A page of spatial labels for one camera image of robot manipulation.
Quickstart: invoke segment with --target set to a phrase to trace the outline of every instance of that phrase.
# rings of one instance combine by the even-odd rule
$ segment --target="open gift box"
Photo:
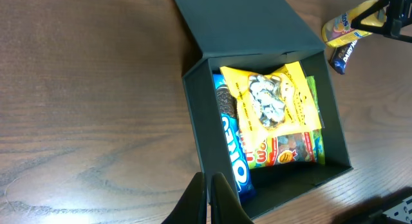
[[[325,165],[288,163],[250,171],[256,195],[241,206],[254,219],[348,172],[342,132],[323,42],[285,0],[175,0],[202,58],[183,76],[202,171],[222,172],[237,194],[213,82],[221,66],[268,74],[300,61],[315,76],[324,122]]]

